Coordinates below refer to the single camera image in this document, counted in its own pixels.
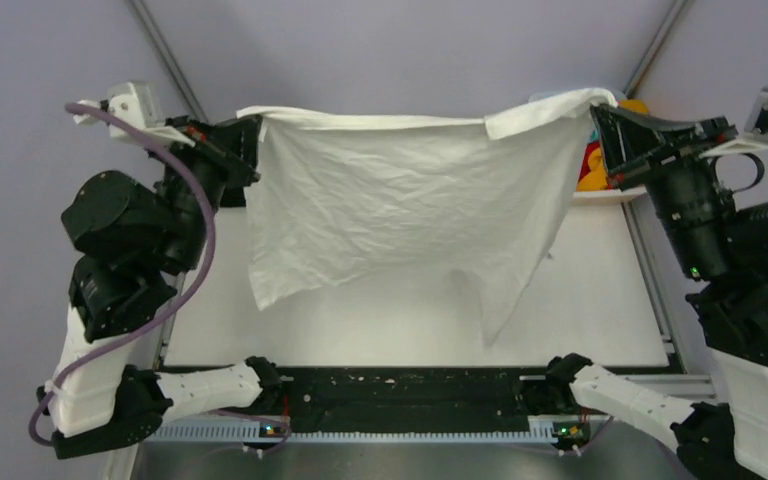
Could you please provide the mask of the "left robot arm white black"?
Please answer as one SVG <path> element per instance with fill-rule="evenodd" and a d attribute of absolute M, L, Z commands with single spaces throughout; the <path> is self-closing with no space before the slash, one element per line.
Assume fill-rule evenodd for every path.
<path fill-rule="evenodd" d="M 62 356 L 53 379 L 37 390 L 57 458 L 129 447 L 192 415 L 227 408 L 265 414 L 279 404 L 280 375 L 263 357 L 185 374 L 129 361 L 137 335 L 189 299 L 169 278 L 209 257 L 216 236 L 207 223 L 220 208 L 243 205 L 245 188 L 257 181 L 260 125 L 256 116 L 217 124 L 166 119 L 178 167 L 167 167 L 152 187 L 120 171 L 101 172 L 62 213 L 80 258 L 68 289 Z"/>

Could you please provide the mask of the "white t shirt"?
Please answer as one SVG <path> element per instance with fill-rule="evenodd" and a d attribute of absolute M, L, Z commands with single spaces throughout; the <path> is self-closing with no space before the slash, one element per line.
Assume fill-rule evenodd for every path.
<path fill-rule="evenodd" d="M 474 279 L 492 344 L 570 207 L 592 109 L 616 103 L 591 87 L 480 118 L 240 109 L 261 120 L 245 194 L 257 306 L 443 267 Z"/>

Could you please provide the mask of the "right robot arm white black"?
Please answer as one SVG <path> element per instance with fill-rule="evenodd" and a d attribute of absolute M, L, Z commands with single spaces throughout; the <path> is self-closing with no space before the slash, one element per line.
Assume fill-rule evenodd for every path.
<path fill-rule="evenodd" d="M 607 180 L 643 187 L 683 274 L 687 296 L 728 389 L 693 402 L 568 354 L 548 366 L 546 397 L 560 412 L 605 413 L 657 440 L 697 479 L 768 479 L 768 202 L 738 209 L 717 175 L 738 152 L 723 117 L 673 121 L 608 105 L 590 110 Z"/>

